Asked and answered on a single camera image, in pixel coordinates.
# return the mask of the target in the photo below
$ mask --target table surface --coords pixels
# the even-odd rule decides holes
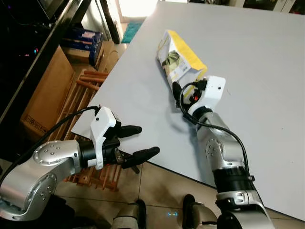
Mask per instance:
[[[156,60],[166,29],[194,50],[206,75],[226,78],[215,111],[242,139],[264,204],[304,220],[304,16],[160,2],[91,101],[109,107],[123,125],[142,126],[140,135],[122,139],[122,150],[158,146],[150,162],[213,186],[195,130],[175,108]],[[89,137],[92,119],[84,113],[72,131]]]

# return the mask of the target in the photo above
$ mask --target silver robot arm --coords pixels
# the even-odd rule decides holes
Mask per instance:
[[[220,116],[213,112],[222,97],[224,85],[225,79],[217,76],[190,82],[183,88],[176,82],[173,83],[173,94],[177,104],[184,117],[196,125],[199,144],[213,171],[218,191],[216,204],[222,212],[217,220],[217,228],[274,229],[253,185],[254,176],[249,174],[242,142],[229,130]],[[189,103],[184,103],[183,93],[191,86],[193,95],[190,96]],[[195,216],[200,215],[196,213],[199,212],[197,209],[203,208],[195,205]],[[210,210],[206,207],[204,209],[204,212],[208,212],[205,214],[208,217],[203,217],[204,220],[195,217],[195,222],[201,224],[203,221],[217,219],[212,216]]]
[[[102,107],[91,124],[91,141],[51,141],[16,166],[0,187],[0,217],[13,221],[37,219],[45,209],[58,182],[65,177],[95,166],[119,164],[122,168],[139,165],[159,153],[153,147],[127,154],[117,147],[118,138],[138,134],[139,126],[121,126],[111,110]]]

